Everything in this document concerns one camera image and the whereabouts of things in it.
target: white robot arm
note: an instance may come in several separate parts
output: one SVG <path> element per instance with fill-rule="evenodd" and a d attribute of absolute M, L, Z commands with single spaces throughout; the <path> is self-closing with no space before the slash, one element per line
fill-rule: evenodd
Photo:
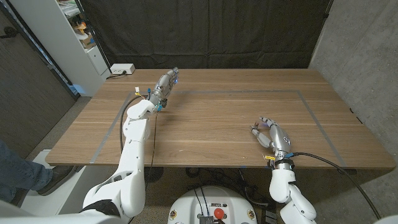
<path fill-rule="evenodd" d="M 178 68 L 168 71 L 156 83 L 148 99 L 127 110 L 127 119 L 123 124 L 126 141 L 118 169 L 108 180 L 87 193 L 83 213 L 96 210 L 120 216 L 128 222 L 142 212 L 145 204 L 144 144 L 150 135 L 148 116 L 166 107 L 167 97 L 177 78 Z"/>
<path fill-rule="evenodd" d="M 280 211 L 282 219 L 286 224 L 315 223 L 314 219 L 317 213 L 314 207 L 293 184 L 296 181 L 292 171 L 294 163 L 291 159 L 285 158 L 290 152 L 289 136 L 274 120 L 264 117 L 260 117 L 260 120 L 270 127 L 272 140 L 259 132 L 259 123 L 251 126 L 251 132 L 262 146 L 272 148 L 275 153 L 275 161 L 271 161 L 273 170 L 269 193 L 276 202 L 287 204 Z"/>

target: wooden table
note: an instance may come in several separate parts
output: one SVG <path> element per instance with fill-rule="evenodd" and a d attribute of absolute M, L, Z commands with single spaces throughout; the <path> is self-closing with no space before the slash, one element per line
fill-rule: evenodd
<path fill-rule="evenodd" d="M 86 105 L 46 161 L 51 165 L 117 165 L 119 116 L 134 87 L 153 88 L 167 70 L 136 70 L 108 80 Z M 350 169 L 393 169 L 395 162 L 315 70 L 181 69 L 167 107 L 157 117 L 154 166 L 265 167 L 249 125 L 276 120 L 293 152 L 309 152 Z M 150 165 L 154 142 L 146 142 Z M 310 157 L 296 167 L 330 168 Z"/>

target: robot finger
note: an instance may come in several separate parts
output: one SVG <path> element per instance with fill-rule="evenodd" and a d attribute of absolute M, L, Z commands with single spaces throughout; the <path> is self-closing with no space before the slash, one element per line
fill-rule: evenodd
<path fill-rule="evenodd" d="M 259 141 L 260 145 L 266 148 L 271 146 L 270 145 L 271 140 L 264 134 L 260 133 L 255 126 L 251 126 L 251 132 L 257 137 L 257 140 Z"/>
<path fill-rule="evenodd" d="M 265 117 L 261 116 L 260 120 L 262 122 L 264 122 L 265 124 L 267 124 L 268 127 L 271 127 L 272 125 L 278 126 L 278 123 L 276 123 L 276 121 L 274 121 L 273 119 L 269 119 L 269 118 L 265 118 Z"/>

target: person's leg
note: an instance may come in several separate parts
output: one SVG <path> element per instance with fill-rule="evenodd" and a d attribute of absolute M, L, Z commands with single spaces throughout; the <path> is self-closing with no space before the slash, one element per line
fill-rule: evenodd
<path fill-rule="evenodd" d="M 0 140 L 0 184 L 21 189 L 39 190 L 52 178 L 52 169 L 25 161 Z"/>
<path fill-rule="evenodd" d="M 17 189 L 15 187 L 9 187 L 3 184 L 0 184 L 0 200 L 5 202 L 11 202 L 14 198 Z"/>

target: black cable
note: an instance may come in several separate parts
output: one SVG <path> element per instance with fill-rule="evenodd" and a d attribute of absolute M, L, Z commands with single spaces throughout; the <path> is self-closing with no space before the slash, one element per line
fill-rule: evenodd
<path fill-rule="evenodd" d="M 242 197 L 244 197 L 248 201 L 250 201 L 253 205 L 257 205 L 258 207 L 261 207 L 261 208 L 267 208 L 268 207 L 267 205 L 270 204 L 269 199 L 267 197 L 263 196 L 262 194 L 260 194 L 257 191 L 257 187 L 255 185 L 253 185 L 253 186 L 248 185 L 248 183 L 245 181 L 243 176 L 241 176 L 239 173 L 235 172 L 232 169 L 229 169 L 229 170 L 231 172 L 233 172 L 234 174 L 236 174 L 237 178 L 241 179 L 241 180 L 234 180 L 232 177 L 226 175 L 223 170 L 221 171 L 220 168 L 215 168 L 215 169 L 201 168 L 201 170 L 205 170 L 208 173 L 210 173 L 210 175 L 211 175 L 210 180 L 202 181 L 202 177 L 200 175 L 200 174 L 202 174 L 202 172 L 199 172 L 199 174 L 197 176 L 198 176 L 199 181 L 201 182 L 202 186 L 220 185 L 220 186 L 223 186 L 223 187 L 226 187 L 229 189 L 233 189 L 235 192 L 242 195 Z M 249 189 L 251 189 L 251 192 L 253 194 L 258 194 L 260 196 L 260 199 L 257 199 L 257 201 L 260 201 L 260 202 L 256 202 L 255 200 L 253 200 L 252 198 L 249 197 L 249 193 L 248 193 Z"/>
<path fill-rule="evenodd" d="M 155 143 L 156 143 L 156 124 L 157 124 L 157 113 L 158 112 L 159 111 L 156 112 L 156 117 L 155 117 L 154 150 L 152 151 L 152 161 L 150 162 L 150 168 L 149 168 L 149 172 L 148 172 L 148 175 L 146 176 L 146 178 L 150 177 L 150 172 L 152 170 L 152 165 L 154 164 Z M 147 181 L 147 184 L 145 186 L 145 191 L 147 190 L 147 188 L 148 188 L 148 181 Z"/>
<path fill-rule="evenodd" d="M 352 181 L 352 183 L 354 183 L 355 187 L 361 192 L 361 194 L 363 195 L 363 197 L 365 198 L 365 200 L 368 202 L 368 204 L 370 205 L 371 209 L 373 210 L 374 214 L 376 215 L 376 218 L 378 220 L 381 219 L 381 216 L 380 216 L 379 212 L 377 211 L 377 209 L 375 208 L 375 206 L 373 205 L 371 199 L 368 197 L 368 195 L 366 195 L 366 193 L 362 189 L 362 187 L 347 173 L 347 171 L 345 171 L 340 166 L 338 166 L 338 165 L 336 165 L 336 164 L 334 164 L 334 163 L 330 162 L 329 160 L 324 159 L 322 157 L 319 157 L 319 156 L 316 156 L 316 155 L 313 155 L 313 154 L 310 154 L 310 153 L 306 153 L 306 152 L 293 152 L 293 156 L 301 156 L 301 155 L 319 159 L 320 161 L 326 162 L 327 164 L 336 167 L 338 170 L 340 170 L 342 173 L 344 173 L 350 179 L 350 181 Z"/>
<path fill-rule="evenodd" d="M 127 107 L 136 99 L 140 98 L 141 96 L 136 96 L 131 99 L 123 108 L 122 115 L 120 116 L 120 128 L 119 128 L 119 137 L 120 137 L 120 151 L 123 152 L 123 140 L 122 140 L 122 129 L 123 129 L 123 116 L 124 112 L 126 112 Z"/>
<path fill-rule="evenodd" d="M 127 224 L 130 224 L 133 219 L 134 219 L 134 217 L 130 218 L 130 220 Z"/>
<path fill-rule="evenodd" d="M 109 76 L 109 77 L 106 78 L 106 79 L 114 79 L 114 78 L 116 78 L 116 77 L 123 76 L 123 75 L 125 75 L 126 73 L 127 73 L 127 72 L 126 72 L 125 70 L 123 70 L 122 74 L 111 75 L 111 76 Z"/>
<path fill-rule="evenodd" d="M 197 176 L 199 176 L 200 174 L 200 167 L 196 168 L 196 167 L 187 167 L 185 168 L 185 173 L 188 177 L 190 178 L 195 178 Z"/>
<path fill-rule="evenodd" d="M 197 196 L 197 199 L 198 199 L 198 202 L 199 202 L 199 205 L 200 205 L 200 211 L 201 211 L 201 215 L 203 216 L 203 209 L 201 208 L 201 203 L 200 203 L 200 200 L 199 200 L 199 197 L 198 197 L 197 191 L 196 191 L 195 189 L 193 189 L 193 191 L 195 192 L 195 195 Z"/>
<path fill-rule="evenodd" d="M 201 186 L 200 186 L 200 190 L 201 190 L 201 194 L 202 194 L 202 196 L 203 196 L 203 199 L 205 200 L 206 209 L 207 209 L 207 216 L 210 216 L 209 208 L 207 207 L 207 202 L 206 202 L 205 194 L 203 193 L 203 189 L 202 189 Z"/>

